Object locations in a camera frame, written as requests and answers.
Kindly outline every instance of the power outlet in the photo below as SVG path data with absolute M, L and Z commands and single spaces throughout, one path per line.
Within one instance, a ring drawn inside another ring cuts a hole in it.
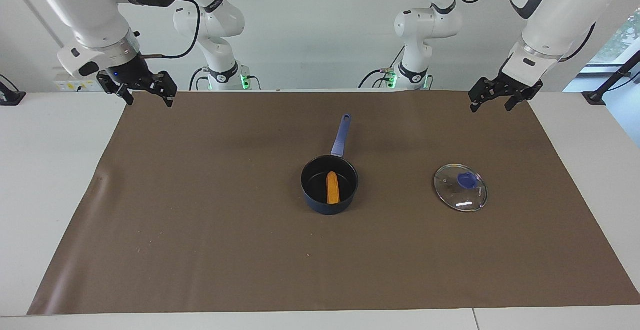
M 60 73 L 55 76 L 53 83 L 59 91 L 103 91 L 100 83 L 97 80 L 78 80 L 73 78 L 68 73 Z

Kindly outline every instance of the table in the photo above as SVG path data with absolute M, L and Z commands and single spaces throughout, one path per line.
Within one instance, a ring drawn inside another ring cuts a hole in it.
M 531 102 L 560 158 L 640 287 L 640 148 L 605 107 L 580 94 L 540 93 Z M 0 154 L 0 318 L 2 329 L 637 329 L 640 306 L 277 312 L 100 314 L 26 313 L 87 189 L 124 103 L 102 93 L 31 93 L 2 107 Z

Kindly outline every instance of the black stand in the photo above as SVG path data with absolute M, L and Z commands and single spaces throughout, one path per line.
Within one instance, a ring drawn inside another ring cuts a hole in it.
M 13 91 L 0 82 L 0 105 L 18 105 L 27 93 Z
M 616 73 L 611 75 L 611 77 L 602 84 L 597 91 L 583 91 L 582 95 L 589 102 L 590 105 L 606 105 L 604 100 L 602 100 L 602 96 L 604 93 L 610 91 L 611 87 L 618 82 L 618 80 L 622 79 L 631 69 L 636 66 L 640 62 L 640 50 L 637 51 L 631 59 L 629 59 Z

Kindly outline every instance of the white robotic arm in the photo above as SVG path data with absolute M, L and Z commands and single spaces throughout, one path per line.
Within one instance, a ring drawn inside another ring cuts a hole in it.
M 510 1 L 527 25 L 498 76 L 481 78 L 469 91 L 473 112 L 498 96 L 510 96 L 505 104 L 508 111 L 531 100 L 543 86 L 542 75 L 562 60 L 613 0 Z
M 198 47 L 205 55 L 208 79 L 211 89 L 248 89 L 249 68 L 240 64 L 234 56 L 231 45 L 223 38 L 242 34 L 245 18 L 237 7 L 228 0 L 196 0 L 200 5 L 199 14 L 189 9 L 178 9 L 173 16 L 173 24 L 183 36 L 192 36 L 201 19 Z
M 402 60 L 393 70 L 396 87 L 420 89 L 424 86 L 433 49 L 428 39 L 449 38 L 462 28 L 462 14 L 456 0 L 429 0 L 430 8 L 409 9 L 398 14 L 395 33 L 405 42 Z
M 140 54 L 137 34 L 118 11 L 118 3 L 167 7 L 174 0 L 47 1 L 73 30 L 73 41 L 58 53 L 71 75 L 79 79 L 96 75 L 107 93 L 116 93 L 128 104 L 133 103 L 130 89 L 140 89 L 172 105 L 176 83 L 166 71 L 151 73 Z

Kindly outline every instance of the brown surface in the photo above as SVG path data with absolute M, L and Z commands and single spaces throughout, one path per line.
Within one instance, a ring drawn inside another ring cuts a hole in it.
M 29 314 L 640 303 L 531 108 L 464 92 L 142 93 L 126 108 Z M 353 116 L 360 184 L 311 211 L 300 172 Z M 436 196 L 471 166 L 489 203 Z

